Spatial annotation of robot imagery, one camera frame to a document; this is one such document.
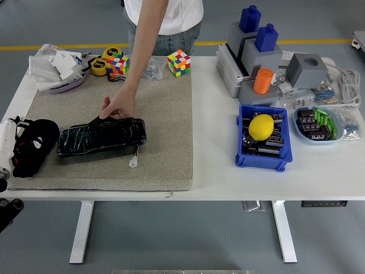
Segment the person's right hand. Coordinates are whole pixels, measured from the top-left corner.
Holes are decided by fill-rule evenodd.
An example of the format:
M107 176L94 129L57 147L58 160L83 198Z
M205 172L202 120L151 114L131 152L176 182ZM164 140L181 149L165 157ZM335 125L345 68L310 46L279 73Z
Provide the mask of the person's right hand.
M128 87L126 84L111 99L105 96L102 104L100 119L112 117L114 119L124 119L133 117L136 98L136 87Z

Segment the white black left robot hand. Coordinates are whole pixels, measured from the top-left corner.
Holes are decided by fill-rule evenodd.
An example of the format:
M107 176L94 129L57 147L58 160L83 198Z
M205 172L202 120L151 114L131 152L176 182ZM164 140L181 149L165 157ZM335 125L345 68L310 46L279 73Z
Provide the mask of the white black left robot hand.
M1 123L1 171L15 167L27 176L40 169L46 157L44 120L29 120L20 116Z

